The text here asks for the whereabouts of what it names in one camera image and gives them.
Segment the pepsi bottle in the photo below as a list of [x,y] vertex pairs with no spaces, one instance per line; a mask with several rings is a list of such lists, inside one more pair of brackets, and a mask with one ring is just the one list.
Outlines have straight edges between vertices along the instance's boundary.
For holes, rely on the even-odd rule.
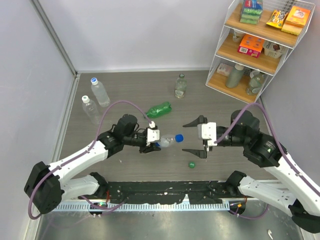
[[175,144],[175,135],[163,135],[159,142],[156,142],[155,145],[160,147],[160,148],[168,148]]

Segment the green plastic bottle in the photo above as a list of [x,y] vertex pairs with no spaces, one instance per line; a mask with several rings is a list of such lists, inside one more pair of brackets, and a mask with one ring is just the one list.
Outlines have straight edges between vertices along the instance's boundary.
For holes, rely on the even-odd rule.
[[171,103],[165,101],[161,104],[151,107],[145,114],[150,119],[162,117],[172,111]]

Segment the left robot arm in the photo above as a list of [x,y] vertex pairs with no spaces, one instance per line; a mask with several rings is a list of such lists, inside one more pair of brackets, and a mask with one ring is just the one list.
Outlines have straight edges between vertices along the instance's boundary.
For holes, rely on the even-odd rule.
[[102,162],[123,150],[124,146],[138,147],[140,153],[159,151],[160,131],[154,122],[140,129],[138,120],[125,114],[111,129],[76,153],[51,164],[40,161],[34,165],[24,186],[29,206],[40,214],[48,214],[62,201],[82,195],[102,199],[107,193],[107,182],[97,173],[74,178],[88,167]]

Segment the white bottle cap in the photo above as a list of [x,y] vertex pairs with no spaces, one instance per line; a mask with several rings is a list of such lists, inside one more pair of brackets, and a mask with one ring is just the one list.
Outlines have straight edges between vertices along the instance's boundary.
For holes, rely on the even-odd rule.
[[82,100],[82,102],[85,103],[85,104],[90,102],[90,98],[89,98],[87,95],[83,95],[83,96],[81,97],[81,100]]

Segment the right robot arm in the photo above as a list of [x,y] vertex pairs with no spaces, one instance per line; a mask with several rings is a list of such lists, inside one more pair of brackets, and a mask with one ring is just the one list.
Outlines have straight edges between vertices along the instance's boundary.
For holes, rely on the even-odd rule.
[[260,121],[250,111],[234,111],[229,128],[209,122],[203,115],[184,127],[196,127],[203,141],[203,150],[188,149],[189,153],[205,159],[213,147],[242,147],[244,157],[286,187],[280,190],[234,171],[225,182],[230,197],[243,195],[259,199],[286,213],[301,229],[312,234],[320,232],[319,186],[299,168],[275,136],[260,131]]

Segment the clear plastic bottle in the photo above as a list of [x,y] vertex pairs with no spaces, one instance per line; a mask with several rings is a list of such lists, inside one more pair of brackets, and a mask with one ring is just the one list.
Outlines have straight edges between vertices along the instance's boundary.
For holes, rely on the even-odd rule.
[[82,108],[93,124],[99,125],[101,123],[101,115],[99,109],[92,99],[90,99],[88,103],[82,103]]

